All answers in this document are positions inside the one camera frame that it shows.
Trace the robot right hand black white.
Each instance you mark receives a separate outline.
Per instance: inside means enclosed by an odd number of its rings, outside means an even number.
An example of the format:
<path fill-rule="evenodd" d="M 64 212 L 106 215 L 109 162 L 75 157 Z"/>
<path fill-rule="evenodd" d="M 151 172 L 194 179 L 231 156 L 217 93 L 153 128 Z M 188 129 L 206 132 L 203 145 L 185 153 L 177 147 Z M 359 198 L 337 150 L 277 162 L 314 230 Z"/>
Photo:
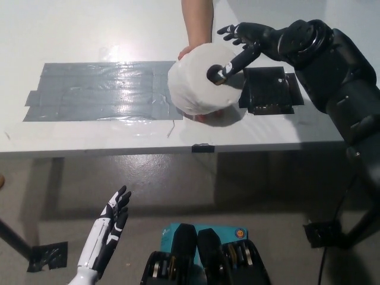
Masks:
<path fill-rule="evenodd" d="M 208 69 L 207 78 L 217 86 L 242 71 L 260 54 L 274 61 L 283 60 L 278 51 L 283 30 L 276 30 L 263 24 L 242 22 L 235 26 L 225 26 L 218 30 L 217 34 L 223 35 L 225 41 L 231 40 L 235 46 L 243 46 L 243 51 L 226 65 L 213 65 Z"/>

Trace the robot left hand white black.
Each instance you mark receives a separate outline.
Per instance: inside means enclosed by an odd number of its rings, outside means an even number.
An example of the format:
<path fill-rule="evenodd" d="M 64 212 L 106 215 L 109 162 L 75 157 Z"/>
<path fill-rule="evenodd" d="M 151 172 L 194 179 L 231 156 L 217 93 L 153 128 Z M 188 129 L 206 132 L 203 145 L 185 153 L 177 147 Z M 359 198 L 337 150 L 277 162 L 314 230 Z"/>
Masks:
<path fill-rule="evenodd" d="M 128 219 L 131 192 L 122 186 L 107 202 L 93 224 L 79 258 L 78 266 L 97 271 L 102 276 Z"/>

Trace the person's bare hand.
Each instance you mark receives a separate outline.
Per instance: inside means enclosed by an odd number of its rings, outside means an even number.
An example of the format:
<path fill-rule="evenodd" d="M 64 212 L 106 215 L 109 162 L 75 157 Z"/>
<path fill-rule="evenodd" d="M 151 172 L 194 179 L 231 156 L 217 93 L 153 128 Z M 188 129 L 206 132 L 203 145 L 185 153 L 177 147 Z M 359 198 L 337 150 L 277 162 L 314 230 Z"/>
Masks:
<path fill-rule="evenodd" d="M 181 60 L 186 54 L 194 50 L 198 45 L 189 45 L 185 47 L 178 55 L 178 60 Z M 218 110 L 213 113 L 209 113 L 207 115 L 191 115 L 191 118 L 193 121 L 201 122 L 201 123 L 206 123 L 207 119 L 210 118 L 221 118 L 223 116 L 223 111 Z"/>

